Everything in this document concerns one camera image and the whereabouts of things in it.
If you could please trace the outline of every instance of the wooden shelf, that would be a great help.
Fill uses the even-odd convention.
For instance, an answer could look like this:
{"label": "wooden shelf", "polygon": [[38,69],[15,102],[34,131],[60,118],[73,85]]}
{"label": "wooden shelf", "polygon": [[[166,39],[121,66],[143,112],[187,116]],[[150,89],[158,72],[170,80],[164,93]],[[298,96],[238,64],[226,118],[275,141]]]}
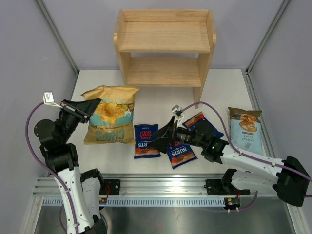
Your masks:
{"label": "wooden shelf", "polygon": [[127,84],[201,87],[198,59],[132,57]]}
{"label": "wooden shelf", "polygon": [[[120,10],[114,46],[125,85],[193,87],[194,101],[200,101],[216,46],[213,13]],[[132,57],[132,52],[195,53],[198,57]]]}
{"label": "wooden shelf", "polygon": [[210,53],[206,22],[125,22],[120,52]]}

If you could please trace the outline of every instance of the white tag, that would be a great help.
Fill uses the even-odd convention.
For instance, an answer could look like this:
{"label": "white tag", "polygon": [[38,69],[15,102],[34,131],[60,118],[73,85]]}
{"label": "white tag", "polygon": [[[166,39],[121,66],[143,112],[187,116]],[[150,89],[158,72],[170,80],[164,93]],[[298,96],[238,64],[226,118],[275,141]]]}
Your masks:
{"label": "white tag", "polygon": [[52,92],[44,92],[43,100],[44,100],[44,103],[54,102],[54,98],[53,98]]}
{"label": "white tag", "polygon": [[48,105],[48,106],[62,108],[60,105],[58,105],[58,104],[56,104],[54,102],[54,98],[53,98],[52,92],[44,92],[44,94],[43,94],[43,102],[44,102],[45,105]]}

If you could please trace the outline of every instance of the burts chip bag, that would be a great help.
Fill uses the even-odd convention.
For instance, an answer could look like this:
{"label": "burts chip bag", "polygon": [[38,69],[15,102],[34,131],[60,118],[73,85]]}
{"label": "burts chip bag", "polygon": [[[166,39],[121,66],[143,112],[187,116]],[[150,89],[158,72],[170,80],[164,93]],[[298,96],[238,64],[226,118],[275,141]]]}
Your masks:
{"label": "burts chip bag", "polygon": [[173,148],[170,145],[168,147],[167,154],[173,169],[197,159],[189,145],[176,143]]}
{"label": "burts chip bag", "polygon": [[133,144],[133,112],[138,90],[131,86],[103,85],[83,93],[85,100],[102,100],[90,118],[84,144]]}
{"label": "burts chip bag", "polygon": [[223,133],[219,132],[204,116],[204,114],[202,112],[199,112],[197,115],[194,115],[192,118],[188,119],[187,121],[185,121],[182,125],[186,128],[189,128],[191,130],[194,129],[195,125],[199,122],[199,121],[206,121],[207,123],[210,124],[210,126],[215,130],[214,136],[217,138],[221,138],[224,136]]}
{"label": "burts chip bag", "polygon": [[136,133],[136,153],[135,158],[153,158],[160,157],[158,150],[153,147],[147,146],[149,142],[155,140],[153,136],[158,130],[158,124],[139,124],[135,125]]}

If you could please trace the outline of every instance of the red wire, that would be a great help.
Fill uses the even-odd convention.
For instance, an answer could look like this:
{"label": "red wire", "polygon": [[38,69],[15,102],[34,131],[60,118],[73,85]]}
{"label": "red wire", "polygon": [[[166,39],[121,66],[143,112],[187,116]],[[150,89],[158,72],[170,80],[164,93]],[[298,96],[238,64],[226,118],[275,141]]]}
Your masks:
{"label": "red wire", "polygon": [[109,189],[108,185],[105,187],[105,190],[106,190],[106,201],[107,201],[107,198],[108,198],[108,195],[109,195],[109,192],[110,192],[110,189]]}
{"label": "red wire", "polygon": [[237,190],[237,196],[236,196],[235,198],[238,198],[238,197],[239,197],[239,195],[240,195],[240,191],[239,191],[239,190]]}

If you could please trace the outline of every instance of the cable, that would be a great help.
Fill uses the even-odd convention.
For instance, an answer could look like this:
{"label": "cable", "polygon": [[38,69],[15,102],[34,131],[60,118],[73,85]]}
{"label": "cable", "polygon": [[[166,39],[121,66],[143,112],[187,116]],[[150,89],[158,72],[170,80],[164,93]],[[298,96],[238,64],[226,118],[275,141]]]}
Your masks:
{"label": "cable", "polygon": [[[194,102],[193,104],[191,104],[191,105],[185,107],[184,109],[181,110],[181,112],[184,112],[184,111],[186,111],[187,109],[191,108],[192,106],[195,106],[195,105],[198,105],[198,104],[204,104],[204,105],[210,107],[210,108],[216,113],[216,115],[219,117],[219,119],[220,119],[220,121],[221,121],[221,123],[222,123],[223,129],[224,129],[224,132],[225,132],[226,138],[228,139],[229,144],[231,145],[231,147],[232,147],[237,153],[239,153],[239,154],[241,154],[241,155],[243,155],[243,156],[245,156],[245,157],[247,157],[247,158],[256,160],[256,161],[258,161],[258,162],[262,162],[262,163],[265,163],[265,164],[268,164],[268,165],[272,165],[271,162],[268,162],[268,161],[266,161],[266,160],[253,157],[253,156],[248,155],[248,154],[246,154],[246,153],[241,153],[241,152],[233,145],[233,143],[231,142],[230,136],[229,136],[229,134],[228,134],[228,131],[226,130],[226,126],[225,126],[225,124],[224,124],[224,121],[223,121],[221,115],[219,114],[219,112],[218,112],[212,105],[210,105],[210,104],[208,104],[208,103],[206,103],[206,102],[203,102],[203,101],[198,101],[198,102]],[[299,171],[297,171],[297,170],[295,170],[295,169],[293,169],[293,168],[290,168],[290,167],[287,167],[287,166],[284,166],[284,165],[280,165],[280,164],[275,164],[275,166],[276,166],[276,167],[279,167],[279,168],[282,168],[282,169],[285,169],[285,170],[288,170],[288,171],[291,171],[291,172],[294,172],[294,173],[296,173],[297,175],[300,175],[300,176],[302,176],[303,178],[307,179],[308,181],[312,182],[312,178],[308,177],[307,175],[305,175],[305,174],[303,174],[303,173],[301,173],[301,172],[299,172]]]}
{"label": "cable", "polygon": [[239,191],[239,190],[237,190],[237,195],[236,195],[236,197],[235,197],[235,198],[238,198],[238,197],[239,197],[239,195],[240,195],[240,191]]}
{"label": "cable", "polygon": [[[29,140],[29,133],[28,133],[28,127],[29,127],[29,122],[31,119],[31,116],[33,115],[33,113],[35,112],[36,109],[38,109],[41,105],[43,105],[43,102],[39,103],[37,106],[35,106],[35,108],[30,112],[27,121],[26,121],[26,125],[25,125],[25,137],[26,137],[26,142],[28,145],[28,148],[31,152],[31,154],[33,155],[34,159],[43,167],[45,168],[48,172],[50,172],[59,182],[60,184],[63,186],[65,191],[68,191],[68,188],[66,186],[66,184],[64,183],[64,181],[54,172],[52,171],[50,168],[48,168],[43,162],[41,162],[41,160],[37,157],[31,143]],[[77,224],[77,217],[76,217],[76,212],[75,212],[75,208],[74,208],[74,203],[72,200],[72,197],[70,196],[70,194],[67,192],[66,193],[67,197],[68,197],[68,201],[69,201],[69,205],[73,214],[73,219],[74,219],[74,224],[75,224],[75,231],[76,234],[79,234],[79,230],[78,230],[78,224]]]}
{"label": "cable", "polygon": [[106,201],[107,201],[108,195],[109,195],[109,192],[110,192],[110,188],[109,188],[108,185],[106,185],[106,187],[107,187],[107,191],[106,191]]}
{"label": "cable", "polygon": [[224,209],[223,210],[215,210],[215,209],[204,209],[204,208],[198,208],[198,209],[210,211],[210,212],[216,212],[216,213],[224,213],[224,212],[232,213],[232,212],[238,212],[238,211],[246,211],[246,210],[249,210],[252,206],[254,206],[257,198],[258,198],[258,191],[255,191],[254,196],[253,196],[253,200],[251,201],[251,203],[249,203],[247,206],[245,206],[241,209],[238,209],[238,210],[224,210]]}
{"label": "cable", "polygon": [[104,215],[100,212],[99,215],[101,216],[101,219],[105,220]]}
{"label": "cable", "polygon": [[59,220],[60,226],[62,227],[64,232],[67,233],[67,230],[66,230],[66,228],[62,222],[62,217],[61,217],[63,208],[64,208],[64,204],[60,207],[59,214],[58,214],[58,220]]}

